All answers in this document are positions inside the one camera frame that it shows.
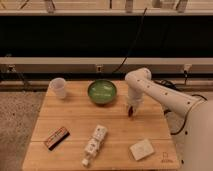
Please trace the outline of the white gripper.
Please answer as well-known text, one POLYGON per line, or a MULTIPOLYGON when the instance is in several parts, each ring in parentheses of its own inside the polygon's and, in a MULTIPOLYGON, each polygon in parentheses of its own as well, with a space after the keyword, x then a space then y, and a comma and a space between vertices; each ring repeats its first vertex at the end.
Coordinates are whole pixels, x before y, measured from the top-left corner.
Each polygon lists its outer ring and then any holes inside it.
POLYGON ((129 87, 126 101, 127 109, 133 108, 133 110, 136 111, 142 103, 142 93, 129 87))

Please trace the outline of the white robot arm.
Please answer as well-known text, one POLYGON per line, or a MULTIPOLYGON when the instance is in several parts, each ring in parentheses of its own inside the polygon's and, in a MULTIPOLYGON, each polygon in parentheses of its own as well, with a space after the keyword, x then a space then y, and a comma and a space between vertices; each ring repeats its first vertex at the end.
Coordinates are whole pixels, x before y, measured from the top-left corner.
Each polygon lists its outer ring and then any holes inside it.
POLYGON ((159 85, 151 71, 141 68, 125 75, 128 106, 136 111, 142 94, 150 96, 174 113, 187 118, 181 171, 213 171, 213 100, 203 100, 159 85))

